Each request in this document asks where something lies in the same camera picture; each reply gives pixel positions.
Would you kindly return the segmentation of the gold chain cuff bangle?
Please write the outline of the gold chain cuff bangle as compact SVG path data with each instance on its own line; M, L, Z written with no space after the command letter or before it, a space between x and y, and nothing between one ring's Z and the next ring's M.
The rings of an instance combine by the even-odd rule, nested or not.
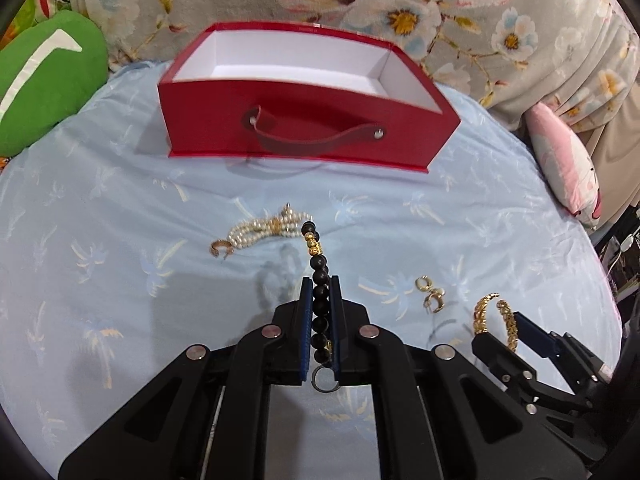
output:
M473 308L472 330L475 336L489 333L502 323L506 348L512 353L518 350L518 324L510 304L498 292L480 297Z

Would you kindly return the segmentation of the red open jewelry box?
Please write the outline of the red open jewelry box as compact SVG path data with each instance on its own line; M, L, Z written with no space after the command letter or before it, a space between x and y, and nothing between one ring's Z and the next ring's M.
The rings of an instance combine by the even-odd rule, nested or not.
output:
M425 171L460 118L403 50L321 25L222 22L157 84L172 156Z

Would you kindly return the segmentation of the gold hoop earrings pair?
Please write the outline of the gold hoop earrings pair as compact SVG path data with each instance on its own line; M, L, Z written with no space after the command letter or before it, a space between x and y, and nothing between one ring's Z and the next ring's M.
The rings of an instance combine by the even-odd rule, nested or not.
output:
M445 307L445 289L436 287L429 276L419 276L414 284L419 292L424 293L423 307L428 312L438 313Z

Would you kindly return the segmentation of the gold pearl drop earring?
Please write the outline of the gold pearl drop earring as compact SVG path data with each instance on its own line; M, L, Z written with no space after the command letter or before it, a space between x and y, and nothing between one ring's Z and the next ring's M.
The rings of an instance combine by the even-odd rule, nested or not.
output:
M214 240L209 246L209 252L214 258L227 259L234 253L235 247L228 240Z

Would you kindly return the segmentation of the pink pillow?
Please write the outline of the pink pillow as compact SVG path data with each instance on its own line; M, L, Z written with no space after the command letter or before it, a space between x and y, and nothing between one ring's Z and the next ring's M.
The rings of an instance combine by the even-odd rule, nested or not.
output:
M524 115L535 157L556 199L583 226L598 225L600 185L592 160L574 131L544 103Z

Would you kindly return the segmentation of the grey floral blanket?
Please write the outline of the grey floral blanket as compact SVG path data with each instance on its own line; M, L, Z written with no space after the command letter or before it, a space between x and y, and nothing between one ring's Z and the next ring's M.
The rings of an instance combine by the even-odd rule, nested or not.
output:
M602 226L639 203L639 32L618 0L70 0L111 66L167 60L215 22L326 25L397 44L428 76L520 131L546 104L580 137Z

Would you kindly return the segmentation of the green round plush cushion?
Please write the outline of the green round plush cushion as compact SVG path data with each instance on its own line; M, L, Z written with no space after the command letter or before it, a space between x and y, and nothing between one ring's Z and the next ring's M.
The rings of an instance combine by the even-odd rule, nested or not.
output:
M1 50L1 155L14 157L76 114L107 81L99 27L61 11Z

